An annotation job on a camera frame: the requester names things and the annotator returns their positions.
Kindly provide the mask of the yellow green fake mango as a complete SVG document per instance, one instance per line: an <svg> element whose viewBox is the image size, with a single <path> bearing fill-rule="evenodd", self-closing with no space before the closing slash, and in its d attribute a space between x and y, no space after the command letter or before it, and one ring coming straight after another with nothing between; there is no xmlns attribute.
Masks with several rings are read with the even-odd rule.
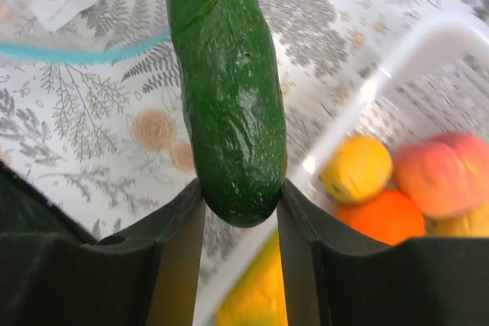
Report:
<svg viewBox="0 0 489 326"><path fill-rule="evenodd" d="M227 295L218 326L287 326L279 234L275 233Z"/></svg>

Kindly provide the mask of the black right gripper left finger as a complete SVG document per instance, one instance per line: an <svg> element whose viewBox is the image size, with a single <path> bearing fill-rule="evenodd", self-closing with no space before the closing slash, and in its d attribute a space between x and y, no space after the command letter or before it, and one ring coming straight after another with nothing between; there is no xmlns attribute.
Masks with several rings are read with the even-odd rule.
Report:
<svg viewBox="0 0 489 326"><path fill-rule="evenodd" d="M172 201L96 240L1 168L3 325L190 325L205 205L193 180Z"/></svg>

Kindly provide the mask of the green fake cucumber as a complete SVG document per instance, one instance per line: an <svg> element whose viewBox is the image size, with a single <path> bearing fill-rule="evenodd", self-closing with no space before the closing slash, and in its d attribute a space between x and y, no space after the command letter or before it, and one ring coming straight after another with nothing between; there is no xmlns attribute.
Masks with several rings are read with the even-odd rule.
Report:
<svg viewBox="0 0 489 326"><path fill-rule="evenodd" d="M257 0L166 0L181 99L206 204L239 228L274 211L287 131L272 36Z"/></svg>

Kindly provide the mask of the orange fake tangerine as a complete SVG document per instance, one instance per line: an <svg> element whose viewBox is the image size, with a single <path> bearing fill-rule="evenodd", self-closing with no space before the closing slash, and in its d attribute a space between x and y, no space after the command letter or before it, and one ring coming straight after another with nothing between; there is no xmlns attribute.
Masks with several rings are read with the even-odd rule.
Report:
<svg viewBox="0 0 489 326"><path fill-rule="evenodd" d="M393 189L384 190L361 204L340 204L335 217L361 234L389 245L426 234L425 219L419 207Z"/></svg>

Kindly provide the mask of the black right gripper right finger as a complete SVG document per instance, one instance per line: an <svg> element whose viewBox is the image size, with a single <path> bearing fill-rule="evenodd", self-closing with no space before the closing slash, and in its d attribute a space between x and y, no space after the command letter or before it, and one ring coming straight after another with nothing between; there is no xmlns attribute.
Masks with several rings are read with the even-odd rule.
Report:
<svg viewBox="0 0 489 326"><path fill-rule="evenodd" d="M290 181L277 208L291 325L486 325L488 242L375 241L310 202Z"/></svg>

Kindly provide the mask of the clear zip top bag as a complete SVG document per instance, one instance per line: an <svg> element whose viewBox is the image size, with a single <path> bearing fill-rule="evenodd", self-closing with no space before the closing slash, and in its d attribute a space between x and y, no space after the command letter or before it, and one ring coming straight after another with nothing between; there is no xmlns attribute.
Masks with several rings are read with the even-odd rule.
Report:
<svg viewBox="0 0 489 326"><path fill-rule="evenodd" d="M1 0L1 64L107 63L168 40L165 0Z"/></svg>

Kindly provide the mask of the small orange yellow fruit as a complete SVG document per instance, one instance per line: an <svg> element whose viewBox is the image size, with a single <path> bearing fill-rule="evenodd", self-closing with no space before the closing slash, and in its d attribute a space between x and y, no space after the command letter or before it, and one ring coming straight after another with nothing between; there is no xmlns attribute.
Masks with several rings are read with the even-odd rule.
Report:
<svg viewBox="0 0 489 326"><path fill-rule="evenodd" d="M488 206L481 206L460 217L436 222L439 237L488 237Z"/></svg>

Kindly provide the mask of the fake peach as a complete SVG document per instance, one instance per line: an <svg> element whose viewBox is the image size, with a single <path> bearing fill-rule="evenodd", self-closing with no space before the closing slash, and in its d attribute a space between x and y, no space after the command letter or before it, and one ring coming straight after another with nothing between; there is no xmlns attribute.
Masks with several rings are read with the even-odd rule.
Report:
<svg viewBox="0 0 489 326"><path fill-rule="evenodd" d="M464 131L406 144L394 156L393 180L429 218L453 218L488 200L488 144Z"/></svg>

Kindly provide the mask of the yellow fake lemon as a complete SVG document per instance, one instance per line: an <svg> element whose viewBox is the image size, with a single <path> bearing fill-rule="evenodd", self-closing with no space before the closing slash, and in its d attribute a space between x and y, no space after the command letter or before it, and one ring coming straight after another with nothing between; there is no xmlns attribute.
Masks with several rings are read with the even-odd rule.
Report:
<svg viewBox="0 0 489 326"><path fill-rule="evenodd" d="M383 143L371 136L345 140L320 174L331 197L346 205L372 199L390 181L393 161Z"/></svg>

